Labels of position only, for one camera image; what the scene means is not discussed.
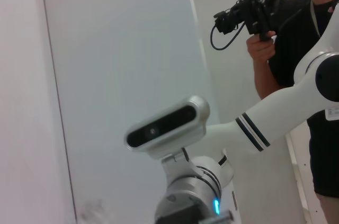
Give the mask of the person's bare hand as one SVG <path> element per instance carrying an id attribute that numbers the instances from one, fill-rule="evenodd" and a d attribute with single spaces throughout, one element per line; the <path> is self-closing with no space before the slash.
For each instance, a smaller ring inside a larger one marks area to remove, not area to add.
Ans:
<path id="1" fill-rule="evenodd" d="M 247 51 L 251 58 L 255 62 L 267 62 L 271 57 L 275 55 L 275 45 L 272 39 L 276 33 L 274 31 L 269 31 L 266 36 L 268 40 L 260 40 L 260 35 L 255 34 L 247 39 Z"/>

